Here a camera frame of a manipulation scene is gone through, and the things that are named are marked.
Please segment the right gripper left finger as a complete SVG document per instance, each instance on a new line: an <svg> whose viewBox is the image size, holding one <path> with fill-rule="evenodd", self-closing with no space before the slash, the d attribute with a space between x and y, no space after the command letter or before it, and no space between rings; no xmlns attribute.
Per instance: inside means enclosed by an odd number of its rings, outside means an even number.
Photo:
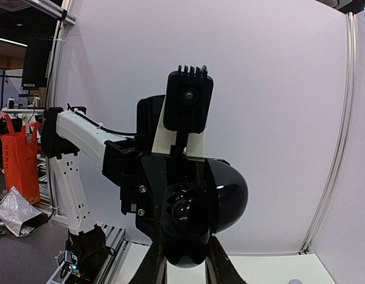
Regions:
<svg viewBox="0 0 365 284"><path fill-rule="evenodd" d="M165 284L167 283L167 259L159 238L155 239L146 253L131 284Z"/></svg>

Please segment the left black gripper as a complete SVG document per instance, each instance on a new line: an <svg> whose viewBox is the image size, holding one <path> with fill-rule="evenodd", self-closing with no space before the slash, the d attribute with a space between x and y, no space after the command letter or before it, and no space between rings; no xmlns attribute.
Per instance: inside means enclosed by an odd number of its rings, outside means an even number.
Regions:
<svg viewBox="0 0 365 284"><path fill-rule="evenodd" d="M218 228L218 194L212 158L141 154L137 158L140 194L136 227L149 237L208 237Z"/></svg>

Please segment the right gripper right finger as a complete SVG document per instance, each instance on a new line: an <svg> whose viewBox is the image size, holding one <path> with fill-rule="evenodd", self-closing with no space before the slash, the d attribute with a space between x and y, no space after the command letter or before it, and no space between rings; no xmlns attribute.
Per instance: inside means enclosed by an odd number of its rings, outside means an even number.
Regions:
<svg viewBox="0 0 365 284"><path fill-rule="evenodd" d="M205 260L205 278L207 284L245 284L231 260L213 236L209 239L208 255Z"/></svg>

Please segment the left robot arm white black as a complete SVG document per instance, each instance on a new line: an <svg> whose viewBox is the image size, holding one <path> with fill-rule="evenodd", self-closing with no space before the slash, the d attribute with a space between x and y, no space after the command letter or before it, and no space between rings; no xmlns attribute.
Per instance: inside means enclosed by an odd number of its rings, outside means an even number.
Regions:
<svg viewBox="0 0 365 284"><path fill-rule="evenodd" d="M112 183L119 186L124 214L136 214L136 226L152 241L160 240L164 255L174 264L199 264L208 253L213 226L209 176L205 159L183 152L191 134L200 134L202 108L174 106L164 96L138 103L151 111L162 102L159 130L173 131L175 142L159 153L153 150L155 132L110 132L86 115L83 106L52 107L44 113L41 146L55 174L69 222L67 246L79 261L105 247L104 233L91 216L80 178L80 152L87 154Z"/></svg>

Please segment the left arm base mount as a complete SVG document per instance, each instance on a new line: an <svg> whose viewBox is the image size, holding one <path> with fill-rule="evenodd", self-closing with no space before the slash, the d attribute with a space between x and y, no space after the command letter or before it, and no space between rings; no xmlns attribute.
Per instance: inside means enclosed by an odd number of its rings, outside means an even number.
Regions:
<svg viewBox="0 0 365 284"><path fill-rule="evenodd" d="M101 283L117 254L106 243L106 231L97 224L87 233L68 233L65 249L56 274L62 283Z"/></svg>

